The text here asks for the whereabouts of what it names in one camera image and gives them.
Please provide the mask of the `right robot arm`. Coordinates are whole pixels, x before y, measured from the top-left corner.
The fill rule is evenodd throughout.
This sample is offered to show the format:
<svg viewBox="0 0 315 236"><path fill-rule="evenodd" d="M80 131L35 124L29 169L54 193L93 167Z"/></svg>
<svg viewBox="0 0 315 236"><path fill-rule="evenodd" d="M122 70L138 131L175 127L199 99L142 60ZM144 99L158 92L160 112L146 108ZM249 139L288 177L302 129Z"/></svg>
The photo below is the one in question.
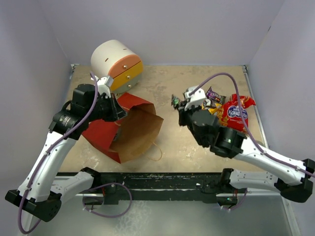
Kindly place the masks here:
<svg viewBox="0 0 315 236"><path fill-rule="evenodd" d="M262 169L244 172L222 171L219 187L223 192L255 188L270 190L290 201L304 203L313 193L311 174L315 163L310 159L294 160L273 152L235 129L221 126L218 119L200 106L186 109L187 101L173 96L171 105L179 113L179 125L186 126L198 145L216 156L240 160Z"/></svg>

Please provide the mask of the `purple candy pack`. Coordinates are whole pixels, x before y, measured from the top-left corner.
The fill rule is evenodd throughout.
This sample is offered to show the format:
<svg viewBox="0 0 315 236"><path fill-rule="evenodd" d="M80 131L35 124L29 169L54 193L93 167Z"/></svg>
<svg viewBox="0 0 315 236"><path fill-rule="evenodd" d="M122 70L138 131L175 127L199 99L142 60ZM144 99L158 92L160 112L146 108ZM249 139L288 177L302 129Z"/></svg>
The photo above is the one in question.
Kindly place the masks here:
<svg viewBox="0 0 315 236"><path fill-rule="evenodd" d="M225 99L226 99L226 96L219 95L218 93L214 92L212 90L212 87L209 87L209 89L207 90L206 97L222 105L225 103Z"/></svg>

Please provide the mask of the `brown m&m's pack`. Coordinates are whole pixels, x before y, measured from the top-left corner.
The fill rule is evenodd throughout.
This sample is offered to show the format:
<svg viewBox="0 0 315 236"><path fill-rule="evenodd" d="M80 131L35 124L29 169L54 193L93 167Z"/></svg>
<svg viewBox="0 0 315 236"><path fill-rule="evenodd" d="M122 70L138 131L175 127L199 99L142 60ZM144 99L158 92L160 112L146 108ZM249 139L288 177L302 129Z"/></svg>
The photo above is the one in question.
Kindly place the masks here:
<svg viewBox="0 0 315 236"><path fill-rule="evenodd" d="M178 107L178 105L180 104L180 99L175 96L175 95L172 95L171 96L171 105L173 106L174 109L176 109Z"/></svg>

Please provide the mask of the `red candy bag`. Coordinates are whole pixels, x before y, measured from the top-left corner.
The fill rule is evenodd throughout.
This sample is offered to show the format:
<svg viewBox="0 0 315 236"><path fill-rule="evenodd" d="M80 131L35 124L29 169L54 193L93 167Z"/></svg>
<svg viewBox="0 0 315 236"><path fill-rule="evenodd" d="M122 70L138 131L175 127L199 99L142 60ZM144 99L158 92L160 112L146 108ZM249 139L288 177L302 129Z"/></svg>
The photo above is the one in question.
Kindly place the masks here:
<svg viewBox="0 0 315 236"><path fill-rule="evenodd" d="M255 106L255 100L252 99L250 96L240 95L240 102L242 106L243 119L246 123L246 126L249 126L248 113L246 109L250 106ZM227 126L245 134L248 133L241 118L236 93L232 94L230 96L230 99L218 109L217 118L219 119L219 123L222 126Z"/></svg>

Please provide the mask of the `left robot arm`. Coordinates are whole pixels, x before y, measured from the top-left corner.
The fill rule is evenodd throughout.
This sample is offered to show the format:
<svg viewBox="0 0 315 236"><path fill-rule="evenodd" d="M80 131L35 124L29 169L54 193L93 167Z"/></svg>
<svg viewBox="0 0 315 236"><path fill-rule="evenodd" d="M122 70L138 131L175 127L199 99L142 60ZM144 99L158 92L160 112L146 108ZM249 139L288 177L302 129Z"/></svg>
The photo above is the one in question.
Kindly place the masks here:
<svg viewBox="0 0 315 236"><path fill-rule="evenodd" d="M62 204L76 194L99 191L101 174L88 167L63 185L52 184L65 157L91 122L114 122L126 115L108 86L80 84L74 89L72 99L53 116L45 145L29 175L18 189L9 190L5 199L19 207L20 212L49 222Z"/></svg>

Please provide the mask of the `red brown paper bag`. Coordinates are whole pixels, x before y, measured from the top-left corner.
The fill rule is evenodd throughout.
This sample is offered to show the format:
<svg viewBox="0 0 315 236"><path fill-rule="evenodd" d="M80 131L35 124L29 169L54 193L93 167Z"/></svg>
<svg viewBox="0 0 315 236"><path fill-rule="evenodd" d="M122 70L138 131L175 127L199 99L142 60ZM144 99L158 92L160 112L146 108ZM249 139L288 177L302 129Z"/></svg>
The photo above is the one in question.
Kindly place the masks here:
<svg viewBox="0 0 315 236"><path fill-rule="evenodd" d="M101 119L89 124L83 137L97 150L122 164L144 154L156 140L163 118L156 114L153 103L124 93L118 103L127 116L115 122Z"/></svg>

